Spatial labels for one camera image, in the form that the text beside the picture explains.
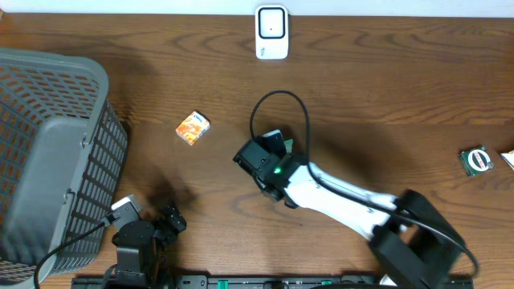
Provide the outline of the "small orange snack packet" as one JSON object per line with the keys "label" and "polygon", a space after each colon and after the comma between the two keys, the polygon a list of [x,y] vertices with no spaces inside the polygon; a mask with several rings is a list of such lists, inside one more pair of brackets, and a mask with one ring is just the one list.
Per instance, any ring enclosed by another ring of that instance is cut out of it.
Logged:
{"label": "small orange snack packet", "polygon": [[194,145],[210,128],[210,120],[198,111],[191,112],[175,129],[188,145]]}

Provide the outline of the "green square box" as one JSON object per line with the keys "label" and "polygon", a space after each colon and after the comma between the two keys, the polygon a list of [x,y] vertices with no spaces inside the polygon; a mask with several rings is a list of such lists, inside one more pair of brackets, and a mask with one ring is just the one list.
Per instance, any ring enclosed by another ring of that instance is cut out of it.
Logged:
{"label": "green square box", "polygon": [[495,168],[484,146],[462,151],[458,158],[468,177],[478,176]]}

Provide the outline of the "yellow snack bag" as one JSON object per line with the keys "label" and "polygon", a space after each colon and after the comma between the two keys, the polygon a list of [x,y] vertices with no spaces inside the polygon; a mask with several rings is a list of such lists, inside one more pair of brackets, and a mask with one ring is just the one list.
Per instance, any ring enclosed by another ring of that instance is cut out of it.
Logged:
{"label": "yellow snack bag", "polygon": [[508,153],[501,153],[500,156],[503,160],[508,164],[508,166],[514,170],[514,151],[510,151]]}

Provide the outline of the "teal wet wipes pack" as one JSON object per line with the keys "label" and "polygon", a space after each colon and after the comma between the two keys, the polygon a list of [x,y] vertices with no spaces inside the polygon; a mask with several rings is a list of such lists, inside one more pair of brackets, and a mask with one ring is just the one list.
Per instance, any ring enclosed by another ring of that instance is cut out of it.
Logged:
{"label": "teal wet wipes pack", "polygon": [[286,140],[284,142],[286,153],[291,153],[292,152],[293,143],[294,143],[293,139],[289,139],[289,140]]}

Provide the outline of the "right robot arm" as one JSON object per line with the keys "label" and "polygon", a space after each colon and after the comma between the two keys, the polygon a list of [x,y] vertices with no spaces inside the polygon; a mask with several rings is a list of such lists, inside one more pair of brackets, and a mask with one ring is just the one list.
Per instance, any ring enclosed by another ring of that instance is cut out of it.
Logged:
{"label": "right robot arm", "polygon": [[385,286],[441,288],[461,253],[461,236],[416,191],[397,197],[363,189],[270,137],[249,140],[233,160],[272,201],[325,214],[365,238]]}

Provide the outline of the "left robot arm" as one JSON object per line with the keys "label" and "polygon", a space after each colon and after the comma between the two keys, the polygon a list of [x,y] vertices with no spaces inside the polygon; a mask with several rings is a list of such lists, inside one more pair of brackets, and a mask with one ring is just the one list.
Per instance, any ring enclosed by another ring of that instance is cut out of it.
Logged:
{"label": "left robot arm", "polygon": [[119,201],[105,218],[116,227],[112,237],[116,264],[104,273],[102,288],[169,287],[161,252],[177,241],[186,229],[186,220],[173,203],[159,209],[153,221],[141,218],[140,212],[140,206],[134,202]]}

